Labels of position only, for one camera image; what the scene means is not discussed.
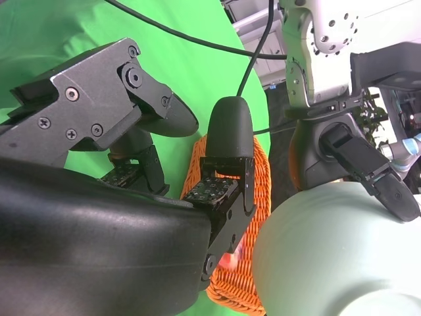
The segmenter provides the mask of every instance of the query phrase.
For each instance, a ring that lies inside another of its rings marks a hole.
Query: wicker basket
[[[194,145],[182,197],[200,180],[199,159],[205,156],[205,148],[206,136]],[[215,303],[253,316],[263,316],[265,314],[253,282],[251,258],[257,233],[270,214],[270,190],[271,181],[268,158],[255,138],[256,214],[243,237],[243,249],[237,267],[235,270],[227,270],[218,266],[210,279],[210,286],[207,288],[208,297]]]

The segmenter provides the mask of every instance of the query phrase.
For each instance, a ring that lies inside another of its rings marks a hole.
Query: white ceramic bowl
[[[298,193],[263,225],[253,277],[268,316],[421,315],[421,219],[357,183]]]

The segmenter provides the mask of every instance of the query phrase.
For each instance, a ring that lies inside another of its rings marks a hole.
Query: black cable
[[[245,87],[245,84],[247,83],[247,79],[250,76],[250,73],[253,69],[253,66],[255,65],[257,55],[260,53],[260,51],[263,48],[264,42],[266,41],[266,38],[269,35],[270,29],[272,27],[272,23],[274,21],[274,0],[269,0],[269,12],[268,12],[268,22],[266,23],[266,28],[264,29],[262,38],[259,41],[259,44],[257,44],[256,50],[253,53],[253,56],[250,59],[249,65],[247,66],[247,69],[245,70],[243,80],[241,81],[241,84],[238,87],[237,96],[241,97],[241,94],[243,94],[243,90]]]
[[[212,43],[210,41],[204,41],[203,39],[199,39],[199,38],[194,38],[193,36],[189,36],[187,34],[181,33],[179,31],[173,30],[172,28],[169,28],[165,25],[162,25],[161,23],[158,23],[138,12],[136,12],[135,10],[126,7],[125,5],[123,5],[122,3],[119,3],[116,0],[105,0],[106,2],[108,2],[110,5],[115,6],[116,8],[124,11],[125,13],[128,13],[132,16],[134,16],[135,18],[138,18],[142,21],[144,21],[144,23],[148,23],[156,28],[159,28],[160,30],[167,32],[169,34],[172,34],[174,36],[178,36],[179,38],[182,38],[184,40],[187,41],[191,41],[193,43],[199,44],[199,45],[203,45],[209,48],[213,48],[213,49],[218,49],[220,51],[226,51],[229,53],[233,53],[233,54],[238,54],[238,55],[243,55],[243,56],[248,56],[248,57],[252,57],[254,55],[255,52],[253,51],[244,51],[242,49],[237,49],[237,48],[233,48],[233,47],[229,47],[229,46],[225,46],[225,45],[220,45],[220,44],[215,44]],[[261,59],[275,59],[275,60],[286,60],[287,56],[286,55],[271,55],[271,54],[258,54],[257,58],[261,58]]]
[[[291,127],[291,128],[286,128],[284,130],[280,130],[280,128],[285,127],[286,125],[289,125],[290,123],[295,122],[295,120],[288,120],[287,122],[278,124],[274,127],[270,127],[270,128],[265,128],[264,130],[257,130],[255,132],[253,132],[253,135],[261,135],[261,134],[265,134],[265,133],[271,133],[271,134],[276,134],[276,133],[280,133],[280,132],[284,132],[286,130],[292,130],[293,128],[295,128],[295,126]]]

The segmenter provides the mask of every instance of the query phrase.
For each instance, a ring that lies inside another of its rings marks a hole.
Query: bolt
[[[104,130],[103,130],[103,127],[101,125],[99,125],[99,124],[92,125],[92,127],[91,127],[92,135],[94,135],[96,137],[99,137],[103,134],[103,132],[104,132]]]
[[[68,140],[75,140],[78,135],[73,128],[69,128],[66,132],[66,137]]]
[[[214,255],[207,255],[205,266],[203,267],[203,272],[206,275],[211,275],[216,268],[216,258]]]
[[[43,130],[46,130],[47,128],[50,128],[51,121],[48,118],[46,118],[46,117],[40,117],[38,119],[38,126],[40,128],[42,128]]]
[[[139,69],[136,68],[131,68],[127,73],[126,73],[126,79],[127,82],[129,83],[129,85],[132,88],[138,88],[142,85],[142,73],[140,73]]]
[[[75,88],[69,87],[66,89],[66,98],[71,101],[75,102],[79,99],[79,92]]]
[[[137,49],[134,46],[129,46],[129,55],[131,58],[134,58],[137,56]]]
[[[162,97],[161,99],[161,103],[164,107],[168,106],[168,98],[167,97]]]

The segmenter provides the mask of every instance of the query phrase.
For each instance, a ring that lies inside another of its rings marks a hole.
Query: green backdrop
[[[204,40],[243,48],[219,0],[122,0],[123,4],[171,28]],[[0,119],[18,106],[15,86],[88,49],[124,37],[141,49],[139,61],[156,80],[169,85],[199,119],[188,138],[153,136],[171,185],[180,196],[196,140],[206,134],[218,99],[235,95],[248,58],[202,47],[166,34],[102,0],[6,0],[0,5]],[[253,127],[268,127],[266,97],[253,72],[245,87]],[[259,136],[268,153],[269,136]],[[66,168],[101,177],[112,166],[106,153],[70,153]],[[240,315],[213,304],[204,292],[182,315]]]

